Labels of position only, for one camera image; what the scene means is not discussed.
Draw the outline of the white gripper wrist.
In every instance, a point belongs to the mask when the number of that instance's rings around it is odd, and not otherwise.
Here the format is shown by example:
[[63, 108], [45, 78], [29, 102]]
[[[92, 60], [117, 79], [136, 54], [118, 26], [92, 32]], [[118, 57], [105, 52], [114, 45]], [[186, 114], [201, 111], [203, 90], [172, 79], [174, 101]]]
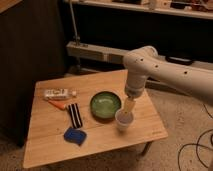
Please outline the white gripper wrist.
[[124, 113], [128, 114], [131, 113], [136, 101], [133, 98], [139, 98], [142, 94], [142, 89], [135, 89], [131, 88], [129, 86], [125, 87], [125, 93], [128, 96], [128, 98], [125, 99], [124, 101]]

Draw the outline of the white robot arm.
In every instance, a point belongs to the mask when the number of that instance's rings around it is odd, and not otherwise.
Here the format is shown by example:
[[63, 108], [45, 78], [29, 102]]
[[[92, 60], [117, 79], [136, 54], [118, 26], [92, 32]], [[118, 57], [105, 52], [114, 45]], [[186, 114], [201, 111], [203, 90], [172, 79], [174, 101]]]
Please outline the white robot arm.
[[153, 46], [127, 52], [123, 65], [127, 69], [125, 93], [132, 99], [141, 96], [146, 80], [151, 77], [213, 106], [212, 70], [161, 61]]

